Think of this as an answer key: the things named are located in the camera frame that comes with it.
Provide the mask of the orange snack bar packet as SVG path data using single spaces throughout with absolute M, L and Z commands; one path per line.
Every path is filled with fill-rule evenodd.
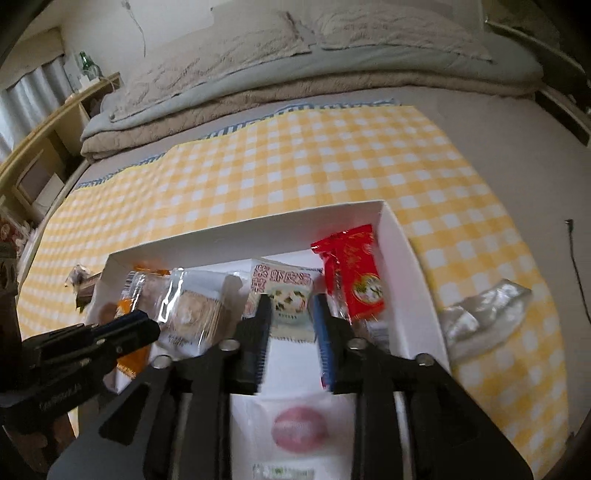
M 170 282 L 169 270 L 153 270 L 136 267 L 126 276 L 119 300 L 116 303 L 115 318 L 124 317 L 124 326 L 130 346 L 124 346 L 126 355 L 117 361 L 117 369 L 126 377 L 134 379 L 147 365 L 149 347 L 143 346 L 131 351 L 145 336 L 142 328 L 147 320 L 158 318 L 161 303 Z

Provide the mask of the brown snack packet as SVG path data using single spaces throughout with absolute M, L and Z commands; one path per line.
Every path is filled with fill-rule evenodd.
M 100 273 L 93 275 L 80 274 L 75 287 L 75 305 L 82 312 L 92 301 L 94 290 L 101 278 Z

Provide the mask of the small clear dark candy packet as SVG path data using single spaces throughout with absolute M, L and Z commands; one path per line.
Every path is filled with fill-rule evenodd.
M 76 264 L 68 273 L 64 286 L 71 286 L 72 288 L 80 287 L 86 280 L 88 280 L 93 273 L 81 264 Z

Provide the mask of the white boxed mooncake packet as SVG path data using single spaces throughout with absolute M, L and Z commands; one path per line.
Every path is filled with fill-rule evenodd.
M 158 312 L 158 346 L 175 360 L 204 354 L 238 323 L 241 289 L 242 280 L 232 274 L 173 269 Z

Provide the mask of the clear pink ring cookie packet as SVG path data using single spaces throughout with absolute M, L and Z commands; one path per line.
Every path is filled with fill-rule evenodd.
M 349 479 L 356 406 L 353 395 L 230 399 L 231 475 L 253 479 L 254 464 L 314 469 L 315 479 Z

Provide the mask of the red long snack packet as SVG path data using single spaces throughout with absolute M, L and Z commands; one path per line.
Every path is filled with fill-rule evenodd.
M 335 316 L 382 350 L 390 350 L 385 287 L 374 253 L 374 228 L 365 224 L 311 244 L 324 263 L 325 292 Z

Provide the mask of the white seaweed snack packet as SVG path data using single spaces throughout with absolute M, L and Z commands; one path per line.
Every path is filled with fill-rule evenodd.
M 297 343 L 314 343 L 311 296 L 322 286 L 322 270 L 284 264 L 269 259 L 252 259 L 249 295 L 242 316 L 256 313 L 259 297 L 266 295 L 273 307 L 270 335 Z

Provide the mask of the green clear candy packet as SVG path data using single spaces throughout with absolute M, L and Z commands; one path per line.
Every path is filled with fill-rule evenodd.
M 254 480 L 314 480 L 314 469 L 294 468 L 286 465 L 254 464 Z

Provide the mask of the white cardboard tray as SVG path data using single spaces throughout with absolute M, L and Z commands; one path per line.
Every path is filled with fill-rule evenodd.
M 332 233 L 370 224 L 377 239 L 376 262 L 383 284 L 385 331 L 399 357 L 448 355 L 429 287 L 402 226 L 383 201 L 332 205 L 204 229 L 139 245 L 110 255 L 88 310 L 97 321 L 115 302 L 131 269 L 182 267 L 219 279 L 249 269 L 263 258 L 318 269 L 311 244 Z M 257 465 L 312 471 L 318 479 L 348 479 L 353 472 L 353 395 L 332 396 L 321 388 L 321 354 L 314 343 L 271 339 L 263 390 L 230 400 L 231 468 L 252 478 Z M 171 479 L 177 474 L 189 398 L 164 395 L 169 369 L 147 368 L 134 381 L 114 375 L 117 397 L 84 426 L 78 439 L 51 468 L 53 479 Z M 294 455 L 271 439 L 270 414 L 318 400 L 329 418 L 329 441 L 315 454 Z

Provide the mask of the crumpled clear plastic wrapper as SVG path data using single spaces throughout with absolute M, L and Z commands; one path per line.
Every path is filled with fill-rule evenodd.
M 439 322 L 452 365 L 504 344 L 526 318 L 531 289 L 508 279 L 443 309 Z

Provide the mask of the wooden bedside shelf unit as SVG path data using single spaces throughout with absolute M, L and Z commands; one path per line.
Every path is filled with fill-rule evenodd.
M 81 135 L 105 95 L 122 85 L 119 73 L 72 94 L 65 103 L 35 127 L 1 164 L 1 195 L 19 220 L 41 223 L 64 187 L 82 164 Z

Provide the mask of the beige folded blanket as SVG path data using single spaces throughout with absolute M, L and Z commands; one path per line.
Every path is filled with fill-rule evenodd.
M 304 99 L 318 95 L 353 91 L 418 86 L 472 93 L 521 97 L 534 93 L 542 82 L 533 80 L 502 84 L 492 80 L 465 79 L 423 72 L 376 71 L 332 74 L 245 90 L 208 100 L 166 115 L 152 114 L 133 127 L 92 133 L 82 141 L 81 155 L 93 162 L 121 151 L 137 148 L 175 135 L 193 127 L 266 104 Z

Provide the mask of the yellow checkered mat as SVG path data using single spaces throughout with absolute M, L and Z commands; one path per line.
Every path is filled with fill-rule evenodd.
M 567 440 L 563 340 L 551 294 L 502 203 L 445 133 L 411 106 L 309 108 L 184 143 L 84 180 L 49 221 L 21 288 L 24 336 L 77 323 L 64 282 L 116 251 L 238 220 L 384 200 L 438 306 L 507 278 L 533 291 L 508 342 L 456 377 L 537 476 Z

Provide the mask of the grey curtain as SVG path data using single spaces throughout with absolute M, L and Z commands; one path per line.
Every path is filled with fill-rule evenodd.
M 73 93 L 59 56 L 1 91 L 1 161 Z

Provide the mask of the green glass bottle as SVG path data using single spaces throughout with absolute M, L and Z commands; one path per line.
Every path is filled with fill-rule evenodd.
M 101 76 L 100 68 L 93 62 L 89 55 L 87 55 L 84 51 L 79 52 L 80 61 L 81 61 L 81 68 L 83 74 L 89 79 L 99 79 Z

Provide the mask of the beige printed valance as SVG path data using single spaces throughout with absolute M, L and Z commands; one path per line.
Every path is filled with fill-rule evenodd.
M 1 66 L 1 89 L 10 88 L 23 76 L 63 54 L 59 28 L 52 28 L 17 43 Z

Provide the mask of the left beige pillow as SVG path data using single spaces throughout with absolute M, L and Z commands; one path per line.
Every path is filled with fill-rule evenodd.
M 120 121 L 208 81 L 310 51 L 286 11 L 221 13 L 211 26 L 161 46 L 133 67 L 109 118 Z

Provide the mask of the beige pillow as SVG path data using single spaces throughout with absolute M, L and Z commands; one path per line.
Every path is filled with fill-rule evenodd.
M 287 12 L 314 33 L 325 50 L 410 47 L 491 62 L 475 35 L 447 16 L 393 1 L 288 1 Z
M 208 81 L 310 51 L 286 11 L 221 13 L 211 26 L 161 46 L 133 67 L 109 118 L 120 121 Z

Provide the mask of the grey blue duvet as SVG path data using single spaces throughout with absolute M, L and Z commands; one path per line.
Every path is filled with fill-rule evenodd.
M 105 98 L 100 114 L 90 120 L 81 140 L 109 128 L 137 126 L 152 114 L 166 115 L 232 93 L 332 74 L 411 71 L 502 84 L 542 80 L 541 65 L 524 47 L 494 34 L 486 35 L 484 43 L 493 57 L 491 62 L 410 47 L 366 46 L 342 50 L 315 47 L 307 54 L 270 61 L 208 81 L 126 119 L 112 121 L 109 110 L 120 99 L 123 87 Z

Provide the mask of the right beige pillow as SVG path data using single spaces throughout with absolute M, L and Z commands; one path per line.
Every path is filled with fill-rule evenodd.
M 491 62 L 475 35 L 447 16 L 393 1 L 288 1 L 287 12 L 314 33 L 325 50 L 410 47 Z

